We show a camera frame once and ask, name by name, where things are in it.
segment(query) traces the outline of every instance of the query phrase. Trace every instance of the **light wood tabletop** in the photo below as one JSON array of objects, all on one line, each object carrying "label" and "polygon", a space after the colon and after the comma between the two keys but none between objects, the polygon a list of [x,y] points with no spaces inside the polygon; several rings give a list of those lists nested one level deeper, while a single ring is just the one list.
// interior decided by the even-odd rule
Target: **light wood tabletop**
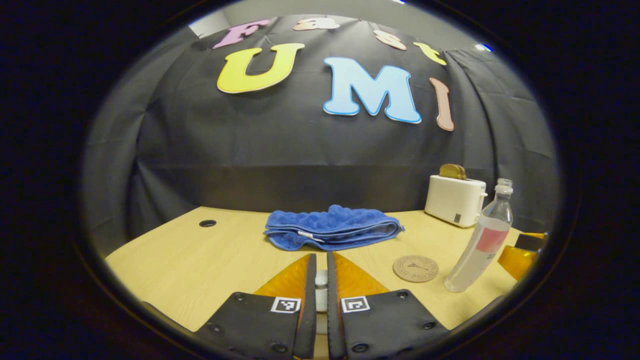
[{"label": "light wood tabletop", "polygon": [[[387,213],[406,231],[396,238],[339,254],[371,274],[389,290],[409,289],[448,329],[505,295],[516,281],[497,261],[462,293],[451,293],[444,279],[464,251],[473,227],[460,229],[422,210]],[[197,208],[130,241],[106,258],[113,273],[141,301],[146,301],[185,328],[196,331],[235,291],[253,293],[300,257],[317,254],[318,270],[326,269],[326,252],[309,247],[276,248],[262,232],[269,213]],[[203,220],[215,220],[201,227]],[[505,245],[520,231],[511,229]],[[395,260],[406,255],[433,259],[438,275],[422,283],[400,279]],[[316,339],[316,359],[327,359],[326,335]]]}]

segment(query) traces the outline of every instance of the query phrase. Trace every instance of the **plastic bottle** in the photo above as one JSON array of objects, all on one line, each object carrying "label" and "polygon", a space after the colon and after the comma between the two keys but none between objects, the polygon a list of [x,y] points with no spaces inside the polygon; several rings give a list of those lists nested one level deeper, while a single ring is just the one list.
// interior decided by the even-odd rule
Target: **plastic bottle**
[{"label": "plastic bottle", "polygon": [[482,275],[500,249],[513,223],[509,206],[512,184],[511,180],[498,179],[494,200],[480,213],[467,248],[444,281],[447,290],[454,293],[465,291]]}]

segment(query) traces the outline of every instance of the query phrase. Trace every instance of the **toaster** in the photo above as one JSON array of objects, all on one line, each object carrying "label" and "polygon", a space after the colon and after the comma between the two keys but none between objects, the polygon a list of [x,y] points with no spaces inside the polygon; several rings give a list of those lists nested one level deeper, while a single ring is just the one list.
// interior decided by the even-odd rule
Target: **toaster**
[{"label": "toaster", "polygon": [[475,225],[480,217],[486,183],[432,175],[424,212],[460,227]]}]

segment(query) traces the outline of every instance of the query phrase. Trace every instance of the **orange object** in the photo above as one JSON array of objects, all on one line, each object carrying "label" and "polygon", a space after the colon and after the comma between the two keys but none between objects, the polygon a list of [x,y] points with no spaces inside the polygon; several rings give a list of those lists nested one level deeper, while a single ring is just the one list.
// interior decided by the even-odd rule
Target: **orange object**
[{"label": "orange object", "polygon": [[307,285],[307,267],[310,257],[311,255],[309,254],[294,261],[262,285],[254,294],[304,299],[305,286]]},{"label": "orange object", "polygon": [[334,252],[335,274],[338,299],[343,297],[368,296],[386,293],[389,290],[382,286],[373,276],[362,270],[344,256]]},{"label": "orange object", "polygon": [[537,252],[506,245],[498,259],[498,264],[502,265],[516,280],[520,280],[527,274],[537,256]]},{"label": "orange object", "polygon": [[544,239],[546,237],[545,233],[522,233],[521,235],[533,236],[538,239]]}]

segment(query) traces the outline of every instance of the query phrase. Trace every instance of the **letter m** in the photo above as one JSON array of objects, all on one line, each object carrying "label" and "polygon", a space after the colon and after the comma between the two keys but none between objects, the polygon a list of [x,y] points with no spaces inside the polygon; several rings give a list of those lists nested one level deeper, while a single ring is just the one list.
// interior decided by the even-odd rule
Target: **letter m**
[{"label": "letter m", "polygon": [[370,115],[376,115],[385,97],[389,96],[389,106],[385,109],[388,118],[417,124],[420,114],[415,111],[409,87],[411,74],[395,66],[384,66],[373,79],[354,59],[326,58],[324,63],[333,70],[333,90],[331,100],[323,108],[329,114],[356,115],[360,107],[353,102],[351,88],[362,101]]}]

